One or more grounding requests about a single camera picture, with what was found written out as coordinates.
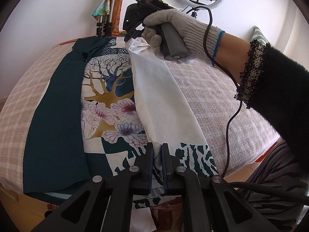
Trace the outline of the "right forearm black sleeve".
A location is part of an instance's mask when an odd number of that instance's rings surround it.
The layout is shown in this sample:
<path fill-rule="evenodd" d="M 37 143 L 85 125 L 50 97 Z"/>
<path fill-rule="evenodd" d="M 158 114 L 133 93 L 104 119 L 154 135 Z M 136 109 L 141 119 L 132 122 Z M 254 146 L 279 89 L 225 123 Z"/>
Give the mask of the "right forearm black sleeve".
<path fill-rule="evenodd" d="M 308 70 L 270 44 L 227 33 L 215 60 L 239 84 L 236 98 L 275 128 L 308 171 Z"/>

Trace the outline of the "right hand grey glove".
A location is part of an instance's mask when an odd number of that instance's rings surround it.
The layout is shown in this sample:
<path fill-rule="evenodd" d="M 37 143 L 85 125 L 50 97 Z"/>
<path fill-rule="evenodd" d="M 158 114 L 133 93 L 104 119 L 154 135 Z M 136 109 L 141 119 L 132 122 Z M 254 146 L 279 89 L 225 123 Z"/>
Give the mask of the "right hand grey glove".
<path fill-rule="evenodd" d="M 157 11 L 147 16 L 143 20 L 143 23 L 145 29 L 142 33 L 142 37 L 150 44 L 152 52 L 159 59 L 163 58 L 160 47 L 162 38 L 156 32 L 155 26 L 162 23 L 170 23 L 183 39 L 186 48 L 190 52 L 190 59 L 200 59 L 205 62 L 210 62 L 203 46 L 204 35 L 208 27 L 207 24 L 177 9 Z"/>

